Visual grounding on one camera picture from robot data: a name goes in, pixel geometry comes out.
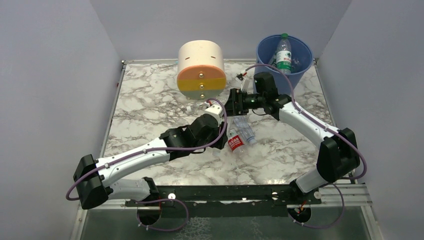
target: black wire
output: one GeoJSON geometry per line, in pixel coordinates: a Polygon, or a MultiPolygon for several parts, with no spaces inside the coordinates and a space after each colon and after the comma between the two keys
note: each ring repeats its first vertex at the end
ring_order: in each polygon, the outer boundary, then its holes
{"type": "Polygon", "coordinates": [[[252,112],[254,113],[254,114],[256,114],[256,115],[258,115],[258,116],[265,116],[265,115],[267,115],[266,113],[264,113],[264,114],[257,114],[253,109],[252,109],[252,112]]]}

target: wall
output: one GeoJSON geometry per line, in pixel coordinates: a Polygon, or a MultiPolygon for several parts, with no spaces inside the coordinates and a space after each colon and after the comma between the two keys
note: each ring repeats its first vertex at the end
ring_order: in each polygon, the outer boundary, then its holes
{"type": "Polygon", "coordinates": [[[287,32],[319,57],[351,0],[91,0],[124,60],[176,59],[192,40],[211,40],[224,58],[255,58],[265,37],[287,32]]]}
{"type": "Polygon", "coordinates": [[[0,5],[0,238],[69,239],[65,193],[99,154],[121,61],[88,0],[0,5]]]}
{"type": "Polygon", "coordinates": [[[424,235],[424,1],[353,0],[318,69],[340,128],[356,133],[387,240],[424,235]]]}

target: metal frame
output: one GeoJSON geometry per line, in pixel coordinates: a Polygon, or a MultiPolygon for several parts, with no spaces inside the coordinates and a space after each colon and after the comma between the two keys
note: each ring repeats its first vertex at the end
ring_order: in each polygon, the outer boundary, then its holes
{"type": "MultiPolygon", "coordinates": [[[[119,97],[119,93],[121,91],[122,81],[124,79],[126,68],[127,68],[127,65],[125,64],[125,61],[122,61],[122,70],[121,70],[121,73],[120,73],[118,86],[117,86],[116,93],[115,93],[115,99],[113,101],[112,109],[110,111],[109,120],[108,120],[108,124],[107,124],[107,127],[106,127],[106,132],[105,132],[104,138],[103,138],[103,143],[101,144],[101,147],[100,147],[100,154],[99,154],[100,157],[103,157],[104,154],[105,154],[106,143],[108,142],[108,136],[109,136],[109,132],[110,132],[111,126],[112,126],[112,119],[114,118],[114,113],[115,113],[115,109],[117,107],[118,97],[119,97]]],[[[71,240],[81,239],[81,235],[83,234],[83,229],[84,229],[84,225],[85,225],[84,223],[86,222],[86,217],[87,217],[87,210],[82,209],[81,204],[78,204],[78,210],[76,212],[75,223],[73,224],[72,233],[70,235],[71,240]]]]}
{"type": "MultiPolygon", "coordinates": [[[[314,59],[314,67],[315,71],[317,73],[317,77],[319,80],[319,83],[321,85],[321,78],[318,71],[317,66],[318,59],[314,59]]],[[[254,64],[256,62],[255,59],[225,59],[225,63],[252,63],[254,64]]],[[[107,125],[107,129],[104,135],[103,143],[101,146],[100,156],[103,157],[106,143],[108,140],[109,132],[111,129],[112,119],[113,115],[115,113],[116,105],[118,102],[119,93],[121,90],[122,81],[125,75],[125,69],[127,64],[175,64],[177,63],[177,59],[152,59],[152,60],[123,60],[122,61],[122,72],[119,79],[119,86],[116,90],[115,100],[114,104],[112,106],[112,110],[109,116],[109,124],[107,125]]],[[[322,93],[324,95],[324,99],[327,101],[326,93],[321,88],[322,93]]],[[[332,111],[330,107],[328,106],[329,114],[331,117],[331,121],[336,126],[336,123],[333,118],[332,111]]],[[[346,206],[357,206],[361,207],[362,213],[365,219],[365,223],[369,232],[369,235],[371,236],[372,240],[382,240],[382,235],[380,232],[380,228],[378,223],[376,222],[376,219],[374,217],[373,211],[372,211],[372,201],[370,198],[370,195],[368,193],[368,189],[365,184],[338,184],[337,185],[344,197],[345,205],[346,206]]],[[[309,208],[321,208],[321,207],[340,207],[342,205],[340,195],[338,191],[331,185],[320,188],[319,192],[321,193],[321,204],[306,204],[305,207],[309,208]]],[[[104,204],[100,205],[99,207],[94,208],[95,210],[116,210],[116,209],[124,209],[124,210],[134,210],[135,207],[127,207],[125,200],[108,200],[104,204]]],[[[298,207],[298,205],[287,205],[287,208],[295,208],[298,207]]],[[[159,207],[156,206],[139,206],[137,209],[139,210],[158,210],[159,207]]],[[[81,208],[81,205],[78,206],[78,211],[76,214],[76,219],[74,223],[74,227],[72,230],[72,234],[70,239],[71,240],[79,240],[82,236],[85,221],[87,217],[87,210],[84,210],[81,208]]]]}

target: marble surface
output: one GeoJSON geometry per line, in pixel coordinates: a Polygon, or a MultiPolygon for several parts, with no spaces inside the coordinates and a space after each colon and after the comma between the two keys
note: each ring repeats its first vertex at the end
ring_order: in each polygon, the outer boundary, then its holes
{"type": "MultiPolygon", "coordinates": [[[[239,88],[235,75],[251,63],[227,62],[227,86],[239,88]]],[[[253,70],[247,74],[253,77],[253,70]]],[[[126,66],[105,157],[136,148],[169,128],[190,124],[198,114],[185,107],[193,103],[177,88],[176,64],[129,64],[126,66]]],[[[307,111],[331,124],[330,114],[314,67],[302,77],[294,90],[297,102],[307,111]]],[[[291,126],[271,116],[247,115],[257,144],[247,148],[248,156],[235,157],[226,146],[220,157],[208,148],[203,154],[190,155],[165,164],[154,165],[127,176],[151,177],[157,185],[246,185],[288,184],[313,168],[318,149],[291,126]]]]}

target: blue bin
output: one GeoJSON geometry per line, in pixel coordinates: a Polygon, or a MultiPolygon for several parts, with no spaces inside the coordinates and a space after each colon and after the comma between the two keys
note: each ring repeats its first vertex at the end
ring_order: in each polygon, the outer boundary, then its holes
{"type": "MultiPolygon", "coordinates": [[[[256,63],[268,64],[270,59],[273,57],[275,51],[277,50],[277,45],[280,40],[281,34],[271,35],[260,41],[259,45],[256,48],[256,63]]],[[[293,85],[293,88],[295,88],[304,73],[311,67],[313,62],[313,55],[309,46],[303,41],[301,41],[299,38],[296,38],[294,36],[288,36],[288,41],[291,45],[291,63],[292,66],[295,66],[295,72],[287,74],[287,77],[293,85]]],[[[283,75],[267,66],[258,66],[254,68],[255,74],[262,72],[270,72],[272,74],[272,76],[274,77],[275,85],[278,88],[279,94],[290,95],[289,84],[287,83],[287,80],[284,78],[283,75]]],[[[256,93],[255,84],[253,84],[253,90],[256,93]]]]}

